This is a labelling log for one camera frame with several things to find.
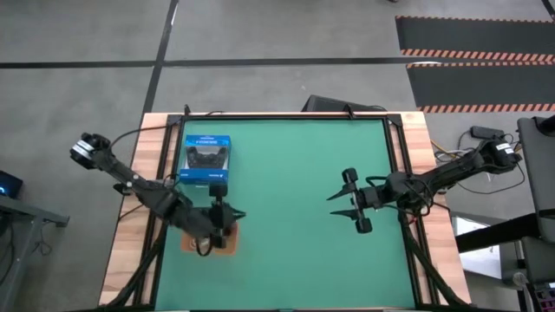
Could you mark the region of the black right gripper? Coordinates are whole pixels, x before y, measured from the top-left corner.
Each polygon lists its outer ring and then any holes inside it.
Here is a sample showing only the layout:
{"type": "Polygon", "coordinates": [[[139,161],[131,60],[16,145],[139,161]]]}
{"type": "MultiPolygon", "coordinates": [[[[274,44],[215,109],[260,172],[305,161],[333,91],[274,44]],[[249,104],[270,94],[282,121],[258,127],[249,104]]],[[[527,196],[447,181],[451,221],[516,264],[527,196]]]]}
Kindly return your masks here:
{"type": "Polygon", "coordinates": [[[382,186],[377,185],[375,180],[385,181],[386,177],[370,176],[365,179],[369,184],[367,187],[358,188],[356,181],[358,175],[355,168],[348,168],[342,172],[343,186],[342,189],[328,198],[333,200],[345,195],[350,195],[351,209],[333,211],[332,215],[344,216],[355,223],[356,232],[359,234],[370,233],[373,228],[369,218],[364,214],[364,210],[368,208],[379,209],[383,207],[382,186]]]}

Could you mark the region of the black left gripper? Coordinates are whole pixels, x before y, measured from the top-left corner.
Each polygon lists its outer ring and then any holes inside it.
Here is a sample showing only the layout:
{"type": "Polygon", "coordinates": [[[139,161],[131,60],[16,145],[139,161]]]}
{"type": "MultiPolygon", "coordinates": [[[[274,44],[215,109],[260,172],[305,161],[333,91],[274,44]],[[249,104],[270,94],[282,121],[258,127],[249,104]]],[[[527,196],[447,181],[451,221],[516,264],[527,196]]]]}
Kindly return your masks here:
{"type": "Polygon", "coordinates": [[[246,217],[246,212],[232,208],[225,202],[227,195],[226,185],[210,185],[209,196],[214,197],[212,206],[207,210],[214,230],[208,237],[197,240],[198,250],[212,250],[213,248],[224,249],[227,247],[226,239],[231,234],[234,220],[246,217]]]}

